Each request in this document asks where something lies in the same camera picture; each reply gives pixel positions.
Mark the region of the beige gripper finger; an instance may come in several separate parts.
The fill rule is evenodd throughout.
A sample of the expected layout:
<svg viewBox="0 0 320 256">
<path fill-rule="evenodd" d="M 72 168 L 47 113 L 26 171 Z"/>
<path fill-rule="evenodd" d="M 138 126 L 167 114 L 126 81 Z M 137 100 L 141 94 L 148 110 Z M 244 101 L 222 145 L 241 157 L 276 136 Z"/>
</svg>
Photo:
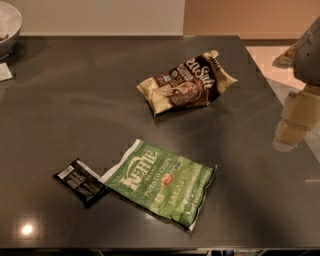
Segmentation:
<svg viewBox="0 0 320 256">
<path fill-rule="evenodd" d="M 273 146 L 280 152 L 295 148 L 320 122 L 320 87 L 307 84 L 301 91 L 290 91 L 285 99 Z"/>
</svg>

